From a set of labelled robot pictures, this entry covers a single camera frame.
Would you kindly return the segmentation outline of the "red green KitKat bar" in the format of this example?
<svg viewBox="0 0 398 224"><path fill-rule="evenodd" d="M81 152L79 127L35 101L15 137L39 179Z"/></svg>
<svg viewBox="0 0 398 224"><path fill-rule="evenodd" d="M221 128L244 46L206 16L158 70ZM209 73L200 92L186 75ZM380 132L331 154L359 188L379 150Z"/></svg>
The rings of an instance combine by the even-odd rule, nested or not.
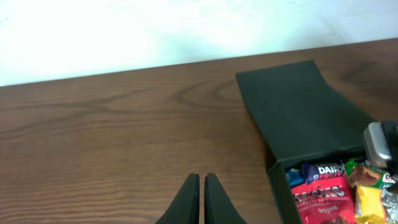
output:
<svg viewBox="0 0 398 224"><path fill-rule="evenodd" d="M396 183L388 171L367 166L365 161L351 159L344 163L344 168L351 187L365 186L386 189Z"/></svg>

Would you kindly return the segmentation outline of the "yellow Hacks candy bag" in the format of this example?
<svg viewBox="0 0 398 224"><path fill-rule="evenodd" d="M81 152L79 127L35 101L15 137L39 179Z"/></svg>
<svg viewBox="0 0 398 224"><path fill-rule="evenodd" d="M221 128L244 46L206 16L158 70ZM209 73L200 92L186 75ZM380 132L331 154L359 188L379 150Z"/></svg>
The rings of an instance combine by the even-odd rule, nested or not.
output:
<svg viewBox="0 0 398 224"><path fill-rule="evenodd" d="M360 224L397 224L397 194L386 189L358 186L354 219Z"/></svg>

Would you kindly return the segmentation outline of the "red candy bag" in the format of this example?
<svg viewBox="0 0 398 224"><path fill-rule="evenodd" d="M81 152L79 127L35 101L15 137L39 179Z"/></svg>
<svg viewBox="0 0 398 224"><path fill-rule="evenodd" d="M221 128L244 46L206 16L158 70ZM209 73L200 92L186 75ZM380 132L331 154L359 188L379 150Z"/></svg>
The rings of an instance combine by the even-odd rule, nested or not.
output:
<svg viewBox="0 0 398 224"><path fill-rule="evenodd" d="M355 224L354 198L345 176L315 180L291 189L304 224Z"/></svg>

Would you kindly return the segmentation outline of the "black gift box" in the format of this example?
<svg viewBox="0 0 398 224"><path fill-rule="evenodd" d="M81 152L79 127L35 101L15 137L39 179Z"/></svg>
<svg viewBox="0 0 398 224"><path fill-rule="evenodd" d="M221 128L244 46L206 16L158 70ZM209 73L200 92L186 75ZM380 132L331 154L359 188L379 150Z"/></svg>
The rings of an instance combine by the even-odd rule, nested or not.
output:
<svg viewBox="0 0 398 224"><path fill-rule="evenodd" d="M327 84L313 60L237 73L236 81L275 159L267 176L280 219L301 223L285 170L362 156L362 135L374 118Z"/></svg>

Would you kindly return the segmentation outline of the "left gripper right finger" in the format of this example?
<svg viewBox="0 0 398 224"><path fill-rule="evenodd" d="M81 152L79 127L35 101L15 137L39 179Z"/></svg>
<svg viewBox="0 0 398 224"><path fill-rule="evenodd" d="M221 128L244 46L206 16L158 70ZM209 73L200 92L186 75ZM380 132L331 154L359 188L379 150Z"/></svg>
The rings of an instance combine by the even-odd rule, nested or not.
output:
<svg viewBox="0 0 398 224"><path fill-rule="evenodd" d="M204 206L205 224L247 224L214 173L205 177Z"/></svg>

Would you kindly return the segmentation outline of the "purple Dairy Milk bar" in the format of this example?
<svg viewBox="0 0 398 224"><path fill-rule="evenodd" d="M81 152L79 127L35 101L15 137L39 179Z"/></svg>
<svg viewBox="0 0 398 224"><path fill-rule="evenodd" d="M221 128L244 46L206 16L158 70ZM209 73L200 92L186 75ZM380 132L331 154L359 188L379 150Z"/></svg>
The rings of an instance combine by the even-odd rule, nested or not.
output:
<svg viewBox="0 0 398 224"><path fill-rule="evenodd" d="M341 164L337 163L303 163L302 166L303 179L306 184L311 184L316 180L333 179L345 175L345 169Z"/></svg>

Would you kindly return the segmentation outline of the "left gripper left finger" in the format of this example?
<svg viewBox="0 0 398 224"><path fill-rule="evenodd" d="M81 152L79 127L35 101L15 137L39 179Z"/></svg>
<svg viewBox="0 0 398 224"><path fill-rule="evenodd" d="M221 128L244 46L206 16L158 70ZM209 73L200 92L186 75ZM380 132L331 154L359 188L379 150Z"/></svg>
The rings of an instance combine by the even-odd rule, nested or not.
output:
<svg viewBox="0 0 398 224"><path fill-rule="evenodd" d="M199 224L200 176L191 173L155 224Z"/></svg>

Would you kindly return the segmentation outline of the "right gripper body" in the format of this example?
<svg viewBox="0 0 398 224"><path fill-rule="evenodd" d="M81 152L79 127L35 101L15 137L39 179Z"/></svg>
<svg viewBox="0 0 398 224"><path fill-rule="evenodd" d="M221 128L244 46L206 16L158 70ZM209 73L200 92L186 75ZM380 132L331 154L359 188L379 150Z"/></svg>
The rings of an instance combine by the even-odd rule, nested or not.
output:
<svg viewBox="0 0 398 224"><path fill-rule="evenodd" d="M387 189L390 193L397 193L397 121L382 121L381 128L391 155L387 159L387 171L392 175L395 184Z"/></svg>

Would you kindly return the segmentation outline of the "blue Oreo cookie pack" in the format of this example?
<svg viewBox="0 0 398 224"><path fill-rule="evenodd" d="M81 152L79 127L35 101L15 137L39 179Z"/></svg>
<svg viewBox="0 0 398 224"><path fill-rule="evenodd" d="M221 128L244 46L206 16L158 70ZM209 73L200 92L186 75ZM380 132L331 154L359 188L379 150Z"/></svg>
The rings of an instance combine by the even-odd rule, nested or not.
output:
<svg viewBox="0 0 398 224"><path fill-rule="evenodd" d="M299 169L289 169L286 173L285 173L287 182L289 183L289 186L291 188L301 185L304 183L304 179L302 177L302 173L301 170Z"/></svg>

